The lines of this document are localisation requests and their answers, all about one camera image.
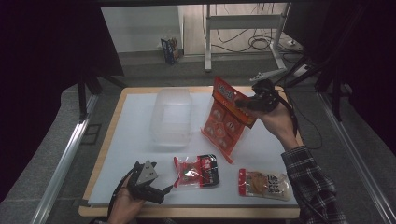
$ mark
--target orange snack bag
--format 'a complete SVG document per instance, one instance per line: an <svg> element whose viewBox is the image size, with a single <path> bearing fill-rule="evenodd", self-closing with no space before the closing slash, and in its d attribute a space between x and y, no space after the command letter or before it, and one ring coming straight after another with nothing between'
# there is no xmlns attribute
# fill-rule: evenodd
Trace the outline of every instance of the orange snack bag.
<svg viewBox="0 0 396 224"><path fill-rule="evenodd" d="M235 106L235 100L248 97L219 77L215 78L212 97L213 105L201 133L220 150L228 163L233 163L233 148L245 127L251 128L256 119Z"/></svg>

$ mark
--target plaid sleeve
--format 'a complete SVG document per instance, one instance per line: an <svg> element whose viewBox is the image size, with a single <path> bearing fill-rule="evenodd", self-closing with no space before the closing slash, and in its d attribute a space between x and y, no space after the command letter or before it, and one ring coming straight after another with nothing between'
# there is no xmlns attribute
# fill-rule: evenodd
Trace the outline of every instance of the plaid sleeve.
<svg viewBox="0 0 396 224"><path fill-rule="evenodd" d="M334 182L322 173L307 147L282 154L303 223L347 223L336 204Z"/></svg>

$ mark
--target table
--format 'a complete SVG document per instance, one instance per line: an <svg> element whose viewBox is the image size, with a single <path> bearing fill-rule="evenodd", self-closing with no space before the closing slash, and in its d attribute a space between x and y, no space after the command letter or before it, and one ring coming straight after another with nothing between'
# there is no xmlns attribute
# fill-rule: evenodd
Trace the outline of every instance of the table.
<svg viewBox="0 0 396 224"><path fill-rule="evenodd" d="M162 88L126 88L123 90L118 101L116 110L110 122L106 133L104 143L97 158L96 164L92 171L89 184L83 196L83 200L89 200L92 194L92 189L95 182L103 168L107 152L110 148L112 138L114 136L123 104L127 99L128 94L142 94L142 93L156 93ZM251 91L250 87L236 87L241 92ZM189 87L191 93L197 92L212 92L212 87ZM297 135L299 144L303 144L300 135ZM89 207L81 206L79 213L84 217L99 217L105 216L107 207ZM230 206L145 206L138 217L227 217L227 218L296 218L299 216L300 209L298 205L286 206L250 206L250 207L230 207Z"/></svg>

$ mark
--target transparent plastic box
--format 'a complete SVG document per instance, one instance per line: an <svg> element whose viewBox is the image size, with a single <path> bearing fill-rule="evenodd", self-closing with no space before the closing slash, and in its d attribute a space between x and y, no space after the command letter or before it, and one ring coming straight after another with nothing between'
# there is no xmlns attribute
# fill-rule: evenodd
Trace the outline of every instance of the transparent plastic box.
<svg viewBox="0 0 396 224"><path fill-rule="evenodd" d="M190 142L192 99L188 89L163 89L157 94L150 131L157 145L184 147Z"/></svg>

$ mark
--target person's right hand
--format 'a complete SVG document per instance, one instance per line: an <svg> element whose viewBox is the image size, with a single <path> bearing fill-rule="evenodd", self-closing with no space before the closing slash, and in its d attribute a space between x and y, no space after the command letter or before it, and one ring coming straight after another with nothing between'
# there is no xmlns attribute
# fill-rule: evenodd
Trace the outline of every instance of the person's right hand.
<svg viewBox="0 0 396 224"><path fill-rule="evenodd" d="M289 110L284 105L278 104L269 113L252 110L247 107L242 107L242 109L249 113L250 116L260 119L264 123L265 128L279 139L285 150L299 146L293 132L293 122Z"/></svg>

